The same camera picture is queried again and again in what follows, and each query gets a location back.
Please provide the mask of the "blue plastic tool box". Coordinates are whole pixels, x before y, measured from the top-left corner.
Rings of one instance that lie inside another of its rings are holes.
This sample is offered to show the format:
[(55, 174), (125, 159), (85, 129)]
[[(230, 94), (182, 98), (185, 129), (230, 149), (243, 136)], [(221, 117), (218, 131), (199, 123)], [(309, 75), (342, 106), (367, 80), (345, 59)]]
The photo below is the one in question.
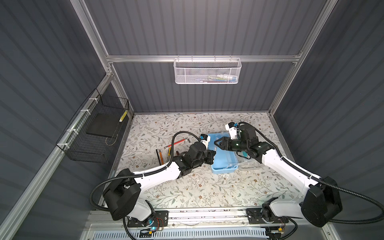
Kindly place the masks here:
[(208, 145), (209, 150), (214, 150), (216, 152), (214, 157), (214, 163), (211, 165), (211, 170), (213, 174), (229, 174), (235, 171), (252, 171), (259, 170), (264, 167), (254, 159), (244, 159), (239, 157), (235, 152), (221, 150), (214, 144), (214, 141), (222, 138), (229, 137), (229, 133), (211, 133), (208, 134), (211, 140)]

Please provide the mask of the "red handled hex key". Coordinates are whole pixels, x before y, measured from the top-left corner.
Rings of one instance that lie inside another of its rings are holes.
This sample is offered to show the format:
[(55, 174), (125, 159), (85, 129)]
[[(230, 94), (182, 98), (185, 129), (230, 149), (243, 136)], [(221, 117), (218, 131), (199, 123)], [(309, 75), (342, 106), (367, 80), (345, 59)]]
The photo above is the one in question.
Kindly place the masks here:
[[(178, 140), (178, 141), (174, 142), (173, 144), (174, 144), (174, 145), (177, 145), (177, 144), (183, 143), (183, 142), (185, 142), (187, 139), (188, 139), (188, 138), (184, 138), (184, 139)], [(165, 146), (164, 149), (167, 149), (167, 148), (169, 148), (169, 147), (171, 147), (171, 146), (172, 146), (172, 143), (169, 144), (169, 145), (167, 145), (167, 146)]]

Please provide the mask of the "orange handled tool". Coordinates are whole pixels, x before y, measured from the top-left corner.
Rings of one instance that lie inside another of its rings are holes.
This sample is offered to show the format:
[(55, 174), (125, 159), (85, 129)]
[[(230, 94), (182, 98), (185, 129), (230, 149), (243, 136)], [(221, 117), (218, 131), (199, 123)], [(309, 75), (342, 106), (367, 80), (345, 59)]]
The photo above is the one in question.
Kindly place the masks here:
[(158, 153), (159, 153), (159, 157), (160, 157), (161, 165), (164, 165), (164, 164), (165, 164), (165, 161), (164, 161), (163, 153), (162, 153), (161, 150), (158, 150)]

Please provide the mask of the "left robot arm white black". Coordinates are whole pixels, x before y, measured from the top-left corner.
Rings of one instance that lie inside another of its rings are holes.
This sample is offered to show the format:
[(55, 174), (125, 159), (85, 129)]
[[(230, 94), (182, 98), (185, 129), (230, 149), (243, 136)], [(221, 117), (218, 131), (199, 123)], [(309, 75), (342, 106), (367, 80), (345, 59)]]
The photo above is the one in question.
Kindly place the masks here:
[(177, 180), (192, 172), (193, 169), (204, 164), (212, 165), (216, 151), (209, 150), (208, 145), (195, 142), (189, 150), (178, 156), (174, 156), (171, 163), (151, 169), (137, 172), (138, 178), (121, 179), (130, 174), (130, 170), (122, 170), (104, 190), (103, 197), (114, 221), (125, 217), (134, 218), (144, 226), (150, 226), (157, 217), (153, 206), (148, 200), (142, 198), (143, 192), (168, 181)]

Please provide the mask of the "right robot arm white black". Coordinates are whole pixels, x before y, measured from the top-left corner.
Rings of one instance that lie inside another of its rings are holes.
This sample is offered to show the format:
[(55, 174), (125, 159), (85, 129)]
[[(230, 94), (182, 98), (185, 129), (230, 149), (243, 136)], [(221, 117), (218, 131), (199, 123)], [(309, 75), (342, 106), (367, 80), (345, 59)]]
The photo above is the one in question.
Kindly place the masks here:
[(261, 216), (266, 223), (273, 223), (280, 217), (291, 217), (306, 219), (316, 227), (323, 227), (342, 211), (339, 191), (329, 187), (329, 184), (335, 184), (332, 178), (326, 177), (324, 183), (318, 183), (315, 181), (317, 175), (286, 159), (274, 145), (230, 137), (222, 137), (214, 144), (224, 151), (247, 153), (250, 158), (280, 174), (303, 195), (298, 200), (272, 197), (264, 202)]

